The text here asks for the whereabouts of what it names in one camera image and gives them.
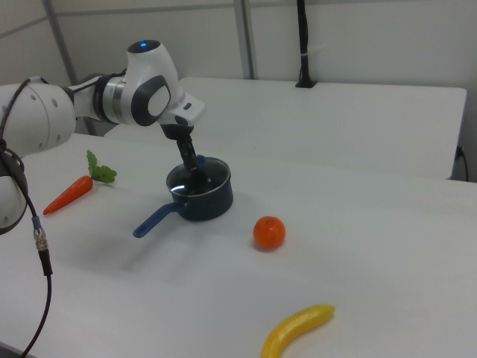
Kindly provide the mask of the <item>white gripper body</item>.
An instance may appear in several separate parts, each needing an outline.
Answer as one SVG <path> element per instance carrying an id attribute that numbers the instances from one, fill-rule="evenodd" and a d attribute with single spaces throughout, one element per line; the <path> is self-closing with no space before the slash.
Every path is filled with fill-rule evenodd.
<path id="1" fill-rule="evenodd" d="M 206 112 L 206 105 L 185 92 L 176 104 L 170 104 L 159 117 L 160 125 L 194 127 Z"/>

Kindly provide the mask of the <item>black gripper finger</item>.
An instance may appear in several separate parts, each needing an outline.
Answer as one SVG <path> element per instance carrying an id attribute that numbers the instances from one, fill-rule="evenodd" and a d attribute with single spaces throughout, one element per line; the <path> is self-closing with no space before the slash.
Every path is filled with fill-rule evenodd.
<path id="1" fill-rule="evenodd" d="M 185 168 L 189 171 L 195 170 L 197 157 L 191 138 L 194 128 L 186 125 L 161 125 L 161 128 L 168 139 L 176 142 Z"/>

